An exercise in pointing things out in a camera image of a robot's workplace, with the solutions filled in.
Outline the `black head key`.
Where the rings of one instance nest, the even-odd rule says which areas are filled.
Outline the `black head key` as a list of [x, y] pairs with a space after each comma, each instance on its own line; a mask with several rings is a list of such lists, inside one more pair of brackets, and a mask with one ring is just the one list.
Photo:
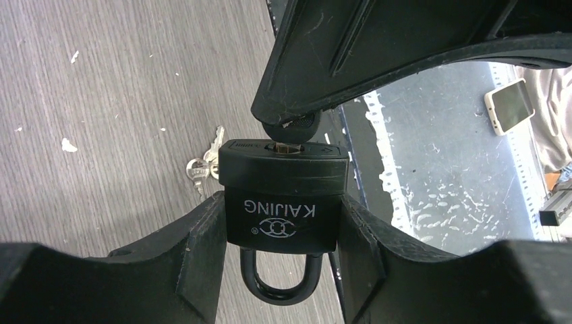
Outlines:
[[264, 131], [273, 141], [268, 149], [281, 154], [303, 151], [302, 145], [317, 133], [321, 117], [322, 112], [318, 111], [282, 125], [263, 123]]

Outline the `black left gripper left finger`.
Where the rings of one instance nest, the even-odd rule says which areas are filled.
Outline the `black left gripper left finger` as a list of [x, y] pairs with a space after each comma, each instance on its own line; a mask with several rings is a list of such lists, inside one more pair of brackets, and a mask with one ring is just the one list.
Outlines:
[[214, 323], [227, 245], [224, 198], [106, 257], [1, 245], [2, 323]]

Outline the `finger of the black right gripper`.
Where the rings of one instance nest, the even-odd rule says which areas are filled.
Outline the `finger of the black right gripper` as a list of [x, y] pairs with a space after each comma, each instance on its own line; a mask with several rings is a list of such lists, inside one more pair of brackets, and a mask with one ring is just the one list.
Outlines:
[[251, 111], [281, 125], [440, 65], [571, 65], [570, 1], [287, 1]]

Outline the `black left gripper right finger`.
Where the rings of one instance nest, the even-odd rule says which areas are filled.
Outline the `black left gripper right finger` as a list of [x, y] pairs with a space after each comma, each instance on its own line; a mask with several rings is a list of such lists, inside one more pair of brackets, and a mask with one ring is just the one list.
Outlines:
[[347, 323], [570, 323], [571, 245], [501, 240], [465, 256], [342, 200]]

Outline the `black Kaijing padlock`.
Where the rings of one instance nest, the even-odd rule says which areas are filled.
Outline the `black Kaijing padlock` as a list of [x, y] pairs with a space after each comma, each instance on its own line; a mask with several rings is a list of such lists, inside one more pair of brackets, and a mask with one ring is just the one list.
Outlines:
[[[255, 297], [290, 306], [313, 294], [323, 255], [337, 247], [348, 171], [346, 150], [330, 144], [235, 139], [219, 149], [227, 240], [240, 248], [241, 275]], [[304, 255], [302, 280], [285, 289], [263, 282], [259, 251]]]

